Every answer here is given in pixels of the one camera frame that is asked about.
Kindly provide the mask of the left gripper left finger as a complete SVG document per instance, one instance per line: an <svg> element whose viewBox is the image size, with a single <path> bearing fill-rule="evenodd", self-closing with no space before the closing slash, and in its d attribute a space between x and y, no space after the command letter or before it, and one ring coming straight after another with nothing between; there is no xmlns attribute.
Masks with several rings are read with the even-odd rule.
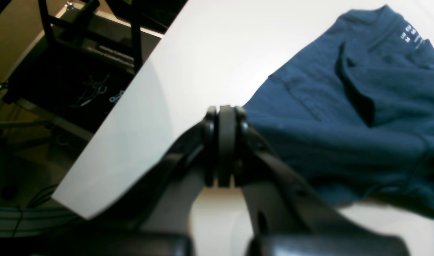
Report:
<svg viewBox="0 0 434 256"><path fill-rule="evenodd" d="M191 206L211 185L217 109L183 133L160 161L89 223L90 246L191 246Z"/></svg>

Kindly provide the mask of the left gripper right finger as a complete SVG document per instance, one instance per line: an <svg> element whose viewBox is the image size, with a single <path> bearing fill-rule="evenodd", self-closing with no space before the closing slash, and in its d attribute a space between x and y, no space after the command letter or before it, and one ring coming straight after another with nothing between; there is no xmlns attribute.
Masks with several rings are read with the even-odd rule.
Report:
<svg viewBox="0 0 434 256"><path fill-rule="evenodd" d="M325 203L235 108L242 166L236 176L253 227L247 256L408 256L404 241L371 232Z"/></svg>

